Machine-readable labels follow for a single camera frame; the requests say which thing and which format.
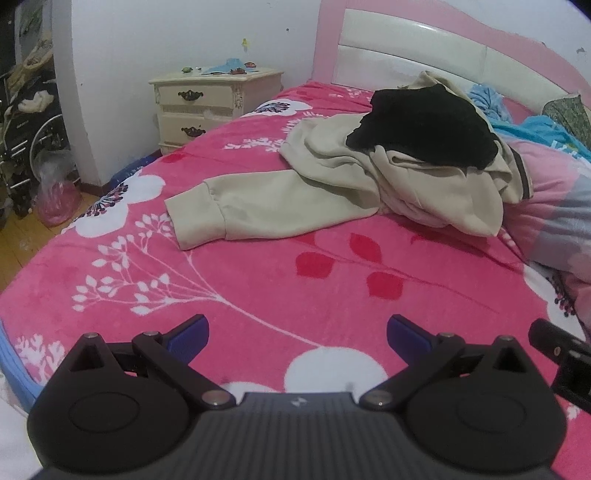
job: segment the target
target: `bed headboard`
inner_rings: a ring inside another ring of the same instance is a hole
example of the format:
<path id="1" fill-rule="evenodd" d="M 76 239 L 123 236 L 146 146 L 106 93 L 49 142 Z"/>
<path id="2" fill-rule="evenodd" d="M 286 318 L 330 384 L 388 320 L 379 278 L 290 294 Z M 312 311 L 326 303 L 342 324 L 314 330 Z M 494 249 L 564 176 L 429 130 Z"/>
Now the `bed headboard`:
<path id="1" fill-rule="evenodd" d="M 464 90 L 487 83 L 535 113 L 567 93 L 591 105 L 591 86 L 558 54 L 439 0 L 322 1 L 314 80 L 377 90 L 407 85 L 422 70 Z"/>

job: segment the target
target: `pink bedsheet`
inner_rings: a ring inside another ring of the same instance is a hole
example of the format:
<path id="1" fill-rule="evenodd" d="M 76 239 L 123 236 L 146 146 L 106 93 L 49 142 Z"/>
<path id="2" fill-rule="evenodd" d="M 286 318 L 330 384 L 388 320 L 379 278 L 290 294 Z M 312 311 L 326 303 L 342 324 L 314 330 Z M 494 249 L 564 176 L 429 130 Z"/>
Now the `pink bedsheet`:
<path id="1" fill-rule="evenodd" d="M 179 250 L 164 199 L 208 177 L 286 168 L 278 150 L 298 121 L 369 111 L 370 96 L 314 82 L 286 90 L 144 168 L 53 239 L 0 296 L 0 319 L 32 377 L 45 383 L 84 332 L 128 341 L 203 313 L 210 342 L 191 365 L 239 398 L 358 396 L 405 366 L 385 336 L 401 313 L 474 343 L 515 335 L 551 380 L 556 368 L 528 346 L 531 322 L 583 333 L 555 303 L 550 274 L 524 265 L 504 231 L 476 238 L 383 212 L 297 238 Z M 591 417 L 560 402 L 569 432 L 555 468 L 588 478 Z"/>

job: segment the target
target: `pink plastic bag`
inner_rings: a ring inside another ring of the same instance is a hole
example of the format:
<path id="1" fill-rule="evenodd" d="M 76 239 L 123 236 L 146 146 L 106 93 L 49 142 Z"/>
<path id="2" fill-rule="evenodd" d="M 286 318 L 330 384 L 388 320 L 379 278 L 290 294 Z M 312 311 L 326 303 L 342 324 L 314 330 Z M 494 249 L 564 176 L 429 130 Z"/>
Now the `pink plastic bag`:
<path id="1" fill-rule="evenodd" d="M 41 184 L 35 208 L 45 226 L 59 225 L 71 218 L 82 201 L 76 186 L 66 180 L 75 168 L 69 150 L 45 151 L 39 167 Z"/>

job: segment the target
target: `white padded headboard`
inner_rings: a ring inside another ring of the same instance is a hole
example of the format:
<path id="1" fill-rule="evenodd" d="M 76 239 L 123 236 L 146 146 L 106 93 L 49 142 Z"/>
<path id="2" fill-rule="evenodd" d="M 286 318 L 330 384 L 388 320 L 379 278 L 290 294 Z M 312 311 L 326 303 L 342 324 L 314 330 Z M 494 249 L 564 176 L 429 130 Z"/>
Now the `white padded headboard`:
<path id="1" fill-rule="evenodd" d="M 404 18 L 345 11 L 333 83 L 396 88 L 423 70 L 442 74 L 466 91 L 486 83 L 534 113 L 567 94 L 522 63 L 468 38 Z"/>

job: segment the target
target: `nightstand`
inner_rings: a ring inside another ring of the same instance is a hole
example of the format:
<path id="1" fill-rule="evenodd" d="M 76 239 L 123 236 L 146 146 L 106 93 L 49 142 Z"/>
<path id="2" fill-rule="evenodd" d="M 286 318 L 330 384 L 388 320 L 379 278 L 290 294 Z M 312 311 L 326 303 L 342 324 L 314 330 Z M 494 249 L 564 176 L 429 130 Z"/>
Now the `nightstand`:
<path id="1" fill-rule="evenodd" d="M 150 80 L 158 106 L 160 150 L 170 153 L 207 131 L 252 112 L 281 91 L 282 74 L 260 68 L 238 75 L 201 75 L 200 70 L 194 69 Z"/>

